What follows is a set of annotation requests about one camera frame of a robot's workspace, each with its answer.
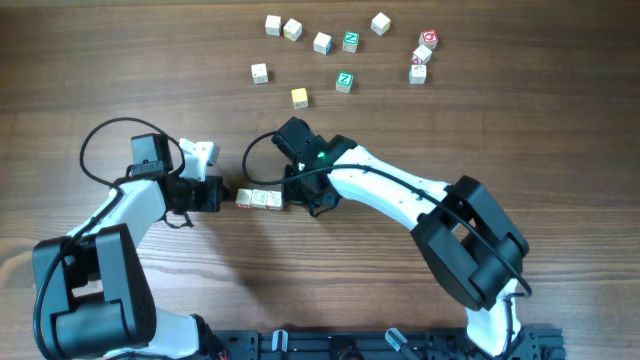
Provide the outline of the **white block red drawing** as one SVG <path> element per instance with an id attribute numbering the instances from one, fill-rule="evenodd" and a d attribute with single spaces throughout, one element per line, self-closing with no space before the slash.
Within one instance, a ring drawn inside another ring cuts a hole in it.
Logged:
<path id="1" fill-rule="evenodd" d="M 266 207 L 269 210 L 281 211 L 283 208 L 283 197 L 280 191 L 268 191 Z"/>

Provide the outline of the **white block red letter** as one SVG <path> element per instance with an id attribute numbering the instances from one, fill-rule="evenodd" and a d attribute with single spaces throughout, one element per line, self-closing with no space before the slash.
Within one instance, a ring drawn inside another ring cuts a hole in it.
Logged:
<path id="1" fill-rule="evenodd" d="M 252 195 L 251 189 L 240 188 L 237 190 L 235 204 L 239 208 L 251 208 L 252 207 Z"/>

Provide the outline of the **white block faint drawing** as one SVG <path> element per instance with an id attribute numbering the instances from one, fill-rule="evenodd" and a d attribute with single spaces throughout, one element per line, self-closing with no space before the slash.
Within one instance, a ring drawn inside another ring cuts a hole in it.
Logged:
<path id="1" fill-rule="evenodd" d="M 265 190 L 253 189 L 251 194 L 251 207 L 266 209 L 269 192 Z"/>

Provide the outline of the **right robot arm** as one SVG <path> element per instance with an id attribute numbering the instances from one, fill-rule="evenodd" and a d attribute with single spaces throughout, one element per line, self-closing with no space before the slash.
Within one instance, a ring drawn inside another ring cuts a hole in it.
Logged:
<path id="1" fill-rule="evenodd" d="M 497 359 L 514 351 L 514 301 L 532 293 L 522 277 L 529 245 L 484 185 L 412 175 L 350 138 L 325 140 L 296 117 L 271 141 L 290 161 L 282 183 L 295 202 L 317 217 L 352 200 L 406 227 L 434 278 L 465 308 L 469 340 Z"/>

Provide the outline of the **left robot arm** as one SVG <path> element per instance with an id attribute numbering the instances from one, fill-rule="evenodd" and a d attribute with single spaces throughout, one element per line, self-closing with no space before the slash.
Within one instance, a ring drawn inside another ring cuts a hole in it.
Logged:
<path id="1" fill-rule="evenodd" d="M 225 359 L 228 349 L 198 315 L 156 307 L 137 247 L 167 213 L 215 213 L 228 191 L 210 176 L 219 147 L 178 140 L 175 168 L 164 134 L 131 140 L 133 162 L 105 203 L 68 234 L 39 242 L 34 335 L 48 359 Z"/>

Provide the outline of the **yellow top block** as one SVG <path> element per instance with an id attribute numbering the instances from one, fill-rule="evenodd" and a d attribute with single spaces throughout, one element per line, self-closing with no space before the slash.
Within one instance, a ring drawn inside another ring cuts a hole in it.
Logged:
<path id="1" fill-rule="evenodd" d="M 305 88 L 296 88 L 291 91 L 292 103 L 295 109 L 307 108 L 309 98 Z"/>

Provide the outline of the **green Z block lower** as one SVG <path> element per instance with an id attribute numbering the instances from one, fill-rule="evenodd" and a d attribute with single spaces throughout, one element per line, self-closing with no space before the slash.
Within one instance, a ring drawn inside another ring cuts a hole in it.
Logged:
<path id="1" fill-rule="evenodd" d="M 335 88 L 339 92 L 348 94 L 351 91 L 353 81 L 353 74 L 341 71 L 336 78 Z"/>

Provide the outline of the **green z block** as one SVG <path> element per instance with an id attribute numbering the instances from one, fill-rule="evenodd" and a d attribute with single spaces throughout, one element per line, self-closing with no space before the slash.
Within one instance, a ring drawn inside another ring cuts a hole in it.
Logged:
<path id="1" fill-rule="evenodd" d="M 335 88 L 339 92 L 348 94 L 351 91 L 353 81 L 353 74 L 341 71 L 336 78 Z"/>
<path id="2" fill-rule="evenodd" d="M 343 36 L 342 50 L 355 53 L 359 44 L 359 34 L 357 32 L 346 31 Z"/>

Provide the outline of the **white block dotted left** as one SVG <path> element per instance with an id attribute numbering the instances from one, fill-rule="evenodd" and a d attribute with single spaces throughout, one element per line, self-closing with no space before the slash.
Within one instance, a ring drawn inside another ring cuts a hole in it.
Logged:
<path id="1" fill-rule="evenodd" d="M 255 84 L 263 84 L 269 81 L 268 71 L 265 63 L 252 64 L 251 74 Z"/>

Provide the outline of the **white block blue side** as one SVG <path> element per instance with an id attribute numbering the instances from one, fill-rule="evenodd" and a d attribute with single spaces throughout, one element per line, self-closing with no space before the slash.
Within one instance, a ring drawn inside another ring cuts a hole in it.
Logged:
<path id="1" fill-rule="evenodd" d="M 313 41 L 313 50 L 322 55 L 328 55 L 332 47 L 330 35 L 318 32 Z"/>

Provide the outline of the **white block yellow side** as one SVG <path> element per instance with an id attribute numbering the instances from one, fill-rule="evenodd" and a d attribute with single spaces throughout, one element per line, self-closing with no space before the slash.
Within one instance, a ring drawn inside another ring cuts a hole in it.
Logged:
<path id="1" fill-rule="evenodd" d="M 284 36 L 287 39 L 294 42 L 298 40 L 302 32 L 303 32 L 302 24 L 293 18 L 290 18 L 283 27 Z"/>

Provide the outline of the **green Z block upper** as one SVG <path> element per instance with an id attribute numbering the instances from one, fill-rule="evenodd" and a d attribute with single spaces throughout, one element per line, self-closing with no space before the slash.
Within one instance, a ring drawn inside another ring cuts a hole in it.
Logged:
<path id="1" fill-rule="evenodd" d="M 355 53 L 359 44 L 359 34 L 357 32 L 346 31 L 343 36 L 342 50 Z"/>

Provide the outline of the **plain white block top-left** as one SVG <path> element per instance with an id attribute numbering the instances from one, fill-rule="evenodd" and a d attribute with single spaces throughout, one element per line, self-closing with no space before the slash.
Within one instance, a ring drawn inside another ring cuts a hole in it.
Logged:
<path id="1" fill-rule="evenodd" d="M 265 20 L 265 32 L 267 35 L 281 35 L 281 17 L 277 15 L 268 15 Z"/>

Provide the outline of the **white block blue edge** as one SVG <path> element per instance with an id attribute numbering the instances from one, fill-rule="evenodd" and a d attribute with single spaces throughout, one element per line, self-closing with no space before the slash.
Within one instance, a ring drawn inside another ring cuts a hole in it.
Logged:
<path id="1" fill-rule="evenodd" d="M 410 84 L 424 84 L 427 79 L 428 71 L 424 64 L 412 65 L 409 69 L 409 83 Z"/>

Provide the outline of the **plain white block top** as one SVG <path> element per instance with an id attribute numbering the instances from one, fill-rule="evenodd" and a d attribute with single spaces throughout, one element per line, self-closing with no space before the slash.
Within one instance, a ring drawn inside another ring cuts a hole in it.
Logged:
<path id="1" fill-rule="evenodd" d="M 371 20 L 371 29 L 379 36 L 382 36 L 385 32 L 387 32 L 391 25 L 391 19 L 385 15 L 384 13 L 378 13 Z"/>

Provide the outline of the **white block red edge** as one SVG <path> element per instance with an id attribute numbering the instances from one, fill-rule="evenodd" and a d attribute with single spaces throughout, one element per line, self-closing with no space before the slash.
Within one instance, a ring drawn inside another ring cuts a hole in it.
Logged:
<path id="1" fill-rule="evenodd" d="M 432 56 L 432 50 L 425 45 L 420 45 L 412 52 L 411 62 L 415 65 L 425 65 Z"/>

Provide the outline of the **red O block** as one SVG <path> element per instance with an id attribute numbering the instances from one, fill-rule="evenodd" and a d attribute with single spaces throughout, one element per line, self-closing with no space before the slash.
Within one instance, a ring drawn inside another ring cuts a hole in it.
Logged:
<path id="1" fill-rule="evenodd" d="M 430 50 L 434 50 L 439 42 L 439 36 L 435 30 L 425 30 L 420 33 L 419 43 Z"/>

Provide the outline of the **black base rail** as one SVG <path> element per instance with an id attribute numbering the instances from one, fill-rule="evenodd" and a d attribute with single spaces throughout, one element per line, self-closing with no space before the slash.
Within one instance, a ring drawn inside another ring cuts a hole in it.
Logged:
<path id="1" fill-rule="evenodd" d="M 224 359 L 488 359 L 463 328 L 422 332 L 286 332 L 217 331 Z M 510 345 L 509 359 L 565 360 L 562 331 L 523 327 Z"/>

